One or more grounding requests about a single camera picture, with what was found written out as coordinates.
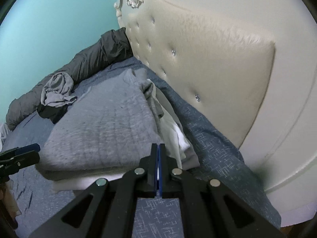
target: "mattress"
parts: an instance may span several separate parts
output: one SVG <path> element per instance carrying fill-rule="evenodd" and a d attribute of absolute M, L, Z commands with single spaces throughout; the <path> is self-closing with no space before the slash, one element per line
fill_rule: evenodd
<path fill-rule="evenodd" d="M 80 97 L 91 86 L 117 76 L 128 67 L 147 69 L 150 78 L 170 101 L 183 125 L 188 140 L 193 144 L 201 166 L 190 172 L 199 179 L 217 178 L 227 185 L 254 210 L 279 228 L 281 217 L 264 193 L 261 182 L 244 164 L 239 150 L 224 137 L 194 107 L 185 102 L 165 81 L 143 65 L 135 57 L 112 64 L 103 71 L 82 81 L 75 87 L 74 95 Z M 43 146 L 53 124 L 34 112 L 9 133 L 3 150 L 38 143 Z M 12 175 L 14 196 L 22 212 L 16 219 L 19 237 L 29 234 L 52 215 L 74 199 L 72 191 L 53 194 L 52 182 L 44 179 L 34 166 Z M 180 205 L 178 199 L 140 198 L 134 218 L 133 237 L 183 237 Z"/>

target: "headboard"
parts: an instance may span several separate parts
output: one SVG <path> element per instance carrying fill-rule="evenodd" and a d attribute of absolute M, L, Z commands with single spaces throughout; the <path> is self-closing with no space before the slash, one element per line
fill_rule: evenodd
<path fill-rule="evenodd" d="M 301 180 L 312 191 L 317 174 L 317 24 L 302 0 L 117 0 L 115 8 L 134 56 L 240 148 L 279 212 L 316 198 L 298 189 Z"/>

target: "teal wall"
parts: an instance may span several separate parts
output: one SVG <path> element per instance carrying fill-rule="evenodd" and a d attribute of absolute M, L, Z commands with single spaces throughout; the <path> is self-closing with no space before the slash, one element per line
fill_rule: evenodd
<path fill-rule="evenodd" d="M 116 0 L 17 0 L 0 26 L 0 122 L 8 106 L 109 29 Z"/>

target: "long pillow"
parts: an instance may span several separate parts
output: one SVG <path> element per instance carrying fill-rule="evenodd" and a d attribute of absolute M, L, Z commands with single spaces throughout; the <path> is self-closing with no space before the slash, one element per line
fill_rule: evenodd
<path fill-rule="evenodd" d="M 55 73 L 66 72 L 72 77 L 74 84 L 78 84 L 110 64 L 132 57 L 125 31 L 125 28 L 107 31 L 97 43 L 76 54 L 70 63 L 47 75 L 28 93 L 14 99 L 5 118 L 9 129 L 14 130 L 21 121 L 36 111 L 41 101 L 43 86 Z"/>

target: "gray blanket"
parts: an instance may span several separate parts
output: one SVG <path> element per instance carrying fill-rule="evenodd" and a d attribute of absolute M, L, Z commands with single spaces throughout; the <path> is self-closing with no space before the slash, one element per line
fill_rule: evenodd
<path fill-rule="evenodd" d="M 44 85 L 41 93 L 41 104 L 51 107 L 71 105 L 76 96 L 71 96 L 74 81 L 66 72 L 58 72 Z"/>
<path fill-rule="evenodd" d="M 137 166 L 152 143 L 162 142 L 156 125 L 161 109 L 152 89 L 145 69 L 127 69 L 93 87 L 54 126 L 38 171 L 59 180 L 83 170 Z"/>

